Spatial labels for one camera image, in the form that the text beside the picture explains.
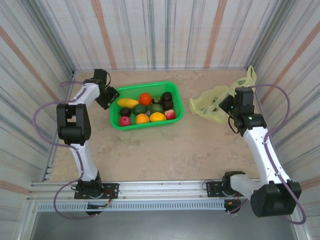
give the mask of green plastic basket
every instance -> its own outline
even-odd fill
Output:
[[[122,107],[120,107],[117,104],[117,100],[115,100],[110,105],[110,122],[111,125],[116,129],[126,131],[174,124],[175,122],[178,122],[184,115],[184,108],[180,99],[179,90],[173,82],[159,81],[132,86],[122,86],[118,87],[116,90],[120,93],[120,99],[128,98],[136,100],[138,100],[140,95],[143,93],[149,93],[151,96],[154,97],[155,95],[161,96],[164,92],[170,92],[172,94],[173,110],[176,116],[176,118],[172,120],[136,124],[136,116],[134,114],[131,114],[131,125],[119,126],[119,119],[121,117],[119,112]]]

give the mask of wire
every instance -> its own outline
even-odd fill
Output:
[[[231,123],[230,123],[230,119],[231,119],[231,116],[229,115],[229,117],[228,117],[229,127],[231,128],[231,130],[232,130],[235,134],[238,134],[238,133],[239,133],[239,129],[238,129],[238,131],[235,131],[235,130],[233,129],[233,127],[231,126]]]
[[[267,140],[268,137],[270,136],[270,134],[272,132],[274,132],[276,129],[281,128],[282,126],[284,126],[288,120],[289,117],[289,113],[290,113],[290,98],[289,95],[286,93],[286,91],[284,89],[282,89],[281,87],[274,85],[274,84],[269,84],[269,83],[264,83],[264,84],[258,84],[258,85],[253,85],[253,86],[249,86],[249,88],[260,88],[260,87],[272,87],[272,88],[276,88],[279,89],[285,96],[286,101],[287,101],[287,109],[286,109],[286,113],[284,116],[283,121],[278,125],[278,126],[274,126],[272,127],[270,130],[268,130],[268,132],[265,134],[264,139],[263,139],[263,145],[264,145],[264,149],[265,152],[270,160],[270,163],[274,169],[274,171],[277,173],[277,176],[279,177],[280,181],[282,182],[282,184],[284,185],[284,187],[287,189],[287,191],[289,192],[289,194],[291,195],[291,197],[293,198],[293,200],[295,201],[295,203],[298,205],[301,214],[302,214],[302,220],[301,221],[292,221],[290,219],[287,219],[283,216],[280,216],[281,219],[283,219],[286,222],[289,222],[291,224],[296,224],[296,225],[302,225],[307,221],[307,215],[306,212],[304,210],[304,207],[302,206],[301,202],[299,201],[299,199],[296,197],[296,195],[294,194],[294,192],[291,190],[291,188],[289,187],[289,185],[286,183],[286,181],[284,180],[284,178],[281,176],[280,171],[278,170],[271,154],[270,154],[270,150],[268,148],[268,144],[267,144]],[[229,213],[233,213],[236,210],[238,210],[239,208],[241,208],[248,200],[246,199],[240,206],[238,206],[237,208],[235,208],[234,210],[230,211]]]
[[[111,76],[110,73],[106,72],[106,74],[109,76],[109,82],[107,85],[105,85],[105,88],[107,88],[111,84]]]
[[[206,183],[206,182],[208,182],[208,181],[212,181],[212,182],[215,182],[214,180],[211,180],[211,179],[207,179],[207,180],[204,180],[204,182],[201,184],[201,188],[203,189],[203,190],[208,190],[207,188],[204,188],[204,184]]]
[[[113,192],[112,192],[110,189],[104,189],[104,190],[103,190],[103,193],[104,193],[104,195],[108,198],[107,204],[110,204],[110,203],[111,203],[111,200],[114,199],[114,194],[113,194]]]
[[[36,111],[35,113],[33,114],[33,117],[32,117],[32,124],[33,124],[33,127],[36,131],[36,133],[39,135],[39,137],[45,141],[46,143],[48,144],[51,144],[53,146],[57,146],[57,147],[63,147],[63,148],[70,148],[70,149],[73,149],[75,150],[75,153],[79,159],[79,163],[80,163],[80,170],[81,170],[81,174],[80,174],[80,177],[76,180],[73,180],[73,181],[70,181],[68,183],[66,183],[65,185],[63,185],[57,192],[56,194],[54,195],[54,199],[53,199],[53,208],[55,210],[55,212],[57,214],[59,214],[61,217],[65,218],[65,219],[69,219],[69,220],[80,220],[80,219],[88,219],[88,218],[92,218],[92,217],[95,217],[97,216],[96,214],[95,215],[88,215],[88,216],[81,216],[81,217],[75,217],[75,216],[68,216],[68,215],[64,215],[63,213],[59,212],[58,209],[57,209],[57,197],[58,197],[58,194],[62,191],[62,189],[64,189],[65,187],[73,184],[73,183],[76,183],[78,182],[79,180],[82,179],[82,177],[84,176],[84,164],[82,162],[82,159],[81,159],[81,156],[80,156],[80,153],[78,152],[78,149],[74,146],[71,146],[71,145],[67,145],[67,144],[60,144],[60,143],[55,143],[49,139],[47,139],[44,135],[42,135],[42,133],[40,132],[38,126],[37,126],[37,115],[38,113],[50,106],[50,105],[56,105],[56,104],[68,104],[68,103],[73,103],[75,101],[77,101],[79,98],[81,98],[81,96],[85,93],[85,91],[87,90],[86,89],[86,86],[80,82],[80,81],[65,81],[65,82],[62,82],[60,84],[61,87],[64,87],[64,86],[68,86],[68,85],[73,85],[73,84],[81,84],[83,86],[83,90],[82,92],[79,94],[79,96],[77,96],[77,98],[74,98],[72,100],[64,100],[64,101],[52,101],[52,102],[48,102],[42,106],[40,106]]]
[[[240,198],[240,192],[237,192],[237,193],[236,193],[236,195],[237,195],[237,199],[236,199],[236,202],[239,202],[239,198]]]

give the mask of red apple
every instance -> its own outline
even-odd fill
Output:
[[[119,125],[121,127],[129,126],[131,124],[130,118],[127,116],[122,116],[119,119]]]
[[[176,113],[173,109],[167,110],[164,112],[166,119],[172,120],[176,118]]]

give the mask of marble floor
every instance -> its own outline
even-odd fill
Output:
[[[103,181],[155,181],[220,179],[226,171],[244,171],[258,178],[251,151],[228,125],[192,115],[189,99],[220,85],[230,86],[245,77],[244,70],[111,72],[111,86],[120,87],[172,81],[180,92],[183,118],[172,125],[121,131],[110,124],[109,111],[96,102],[88,109],[93,161]],[[76,80],[92,78],[78,73]],[[79,90],[75,87],[73,95]],[[78,171],[69,149],[60,147],[54,158],[51,182],[77,179]]]

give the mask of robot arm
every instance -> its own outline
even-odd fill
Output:
[[[91,125],[87,108],[93,101],[96,101],[106,110],[109,108],[109,104],[119,97],[120,94],[113,87],[107,85],[107,74],[103,69],[95,69],[93,78],[86,79],[81,90],[74,97],[76,101],[68,104],[58,104],[56,107],[58,136],[65,144],[77,149],[70,148],[78,168],[79,177],[82,170],[77,151],[81,156],[83,175],[76,188],[79,195],[83,196],[97,197],[102,192],[99,172],[90,151]]]
[[[297,198],[301,194],[301,187],[298,182],[292,182],[282,168],[270,138],[264,142],[268,132],[267,124],[261,114],[254,113],[253,102],[253,90],[249,87],[238,87],[235,89],[234,97],[228,95],[219,107],[234,120],[234,126],[248,144],[258,168],[260,183],[250,180],[243,172],[241,174],[234,172],[234,174],[226,173],[224,187],[225,190],[239,192],[250,200],[252,210],[257,217],[290,215],[296,207],[296,202],[278,175],[282,176]],[[265,144],[279,172],[272,166]]]

